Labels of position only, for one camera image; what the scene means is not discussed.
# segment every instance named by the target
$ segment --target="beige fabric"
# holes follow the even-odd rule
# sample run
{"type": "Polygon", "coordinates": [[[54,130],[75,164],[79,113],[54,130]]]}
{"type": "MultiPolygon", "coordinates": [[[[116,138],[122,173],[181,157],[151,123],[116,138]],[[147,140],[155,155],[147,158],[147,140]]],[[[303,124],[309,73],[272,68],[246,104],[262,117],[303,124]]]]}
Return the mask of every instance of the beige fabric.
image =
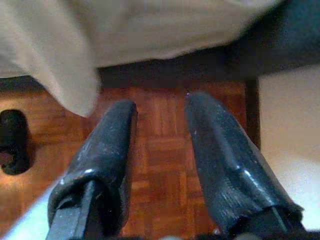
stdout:
{"type": "Polygon", "coordinates": [[[96,67],[223,45],[280,0],[1,0],[0,77],[29,74],[87,116],[96,67]]]}

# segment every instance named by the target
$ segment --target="parquet floor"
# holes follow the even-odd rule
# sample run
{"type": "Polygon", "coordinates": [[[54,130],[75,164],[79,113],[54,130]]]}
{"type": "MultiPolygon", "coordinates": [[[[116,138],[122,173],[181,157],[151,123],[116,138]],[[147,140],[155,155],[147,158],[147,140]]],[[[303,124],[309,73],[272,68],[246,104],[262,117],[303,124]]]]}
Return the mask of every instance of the parquet floor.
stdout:
{"type": "Polygon", "coordinates": [[[18,176],[0,171],[0,236],[64,172],[108,106],[124,98],[136,102],[138,121],[130,213],[122,234],[189,238],[212,231],[184,119],[184,97],[196,90],[222,101],[246,128],[245,84],[239,82],[190,89],[106,88],[89,118],[64,109],[45,91],[2,94],[0,111],[19,109],[27,117],[34,165],[18,176]]]}

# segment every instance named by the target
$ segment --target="wood tile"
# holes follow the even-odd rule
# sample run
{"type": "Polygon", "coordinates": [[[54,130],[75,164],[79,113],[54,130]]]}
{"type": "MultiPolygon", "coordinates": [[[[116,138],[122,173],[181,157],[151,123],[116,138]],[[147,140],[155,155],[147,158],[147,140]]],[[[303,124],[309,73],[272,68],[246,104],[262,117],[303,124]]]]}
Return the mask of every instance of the wood tile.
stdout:
{"type": "Polygon", "coordinates": [[[138,118],[129,220],[121,233],[157,239],[191,238],[216,226],[208,217],[184,119],[187,92],[202,90],[226,104],[246,127],[245,84],[201,83],[188,89],[105,88],[88,118],[60,106],[47,92],[9,92],[0,111],[27,117],[33,167],[18,176],[0,172],[0,236],[68,168],[73,155],[114,101],[135,101],[138,118]]]}

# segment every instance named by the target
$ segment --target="white wall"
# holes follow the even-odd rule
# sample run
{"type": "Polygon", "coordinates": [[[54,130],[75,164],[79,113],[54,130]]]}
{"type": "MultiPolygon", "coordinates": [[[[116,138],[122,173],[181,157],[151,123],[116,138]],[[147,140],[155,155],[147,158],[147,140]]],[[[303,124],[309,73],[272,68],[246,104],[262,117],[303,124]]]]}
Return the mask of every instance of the white wall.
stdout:
{"type": "Polygon", "coordinates": [[[320,229],[320,65],[259,79],[261,150],[303,225],[320,229]]]}

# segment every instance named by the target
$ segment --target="dark furniture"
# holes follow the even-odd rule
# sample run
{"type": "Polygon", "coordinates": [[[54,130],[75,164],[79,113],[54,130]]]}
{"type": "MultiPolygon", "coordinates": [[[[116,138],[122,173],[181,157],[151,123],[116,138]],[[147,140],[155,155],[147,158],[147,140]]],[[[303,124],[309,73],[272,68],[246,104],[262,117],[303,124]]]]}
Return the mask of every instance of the dark furniture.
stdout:
{"type": "MultiPolygon", "coordinates": [[[[240,81],[320,63],[320,1],[288,0],[240,39],[167,60],[99,69],[104,87],[175,87],[199,81],[240,81]]],[[[0,79],[0,90],[41,88],[30,76],[0,79]]]]}

